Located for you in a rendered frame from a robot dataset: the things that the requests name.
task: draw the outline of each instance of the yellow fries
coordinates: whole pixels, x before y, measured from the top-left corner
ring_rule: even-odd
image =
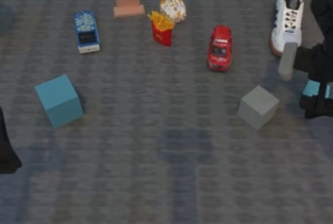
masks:
[[[155,24],[155,27],[159,31],[166,31],[173,29],[175,24],[168,17],[160,14],[159,12],[152,11],[151,15],[148,15],[149,19]]]

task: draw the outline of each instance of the dark figurine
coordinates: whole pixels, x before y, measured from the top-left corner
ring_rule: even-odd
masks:
[[[0,174],[13,174],[20,167],[22,162],[10,144],[4,115],[0,108]]]
[[[288,63],[287,59],[289,63],[294,60],[291,65],[295,70],[308,73],[309,82],[299,103],[300,108],[305,110],[305,118],[332,117],[333,99],[329,98],[328,83],[333,82],[333,0],[312,0],[310,8],[323,33],[324,41],[312,48],[295,45],[297,50],[294,52],[288,50],[286,44],[280,66]]]

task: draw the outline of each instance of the red fries container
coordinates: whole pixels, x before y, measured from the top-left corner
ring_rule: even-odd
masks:
[[[172,29],[160,31],[156,28],[155,23],[153,21],[151,21],[151,29],[152,29],[152,38],[155,41],[166,46],[171,46]]]

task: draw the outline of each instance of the white sneaker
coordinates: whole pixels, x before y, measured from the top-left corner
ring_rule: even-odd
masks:
[[[272,52],[281,57],[287,42],[302,43],[303,0],[277,0],[275,25],[271,34]]]

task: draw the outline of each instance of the car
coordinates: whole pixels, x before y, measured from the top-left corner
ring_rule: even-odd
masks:
[[[232,34],[226,25],[216,25],[210,36],[207,67],[212,71],[227,71],[232,61]]]
[[[95,14],[92,10],[74,14],[76,41],[80,54],[100,51]]]

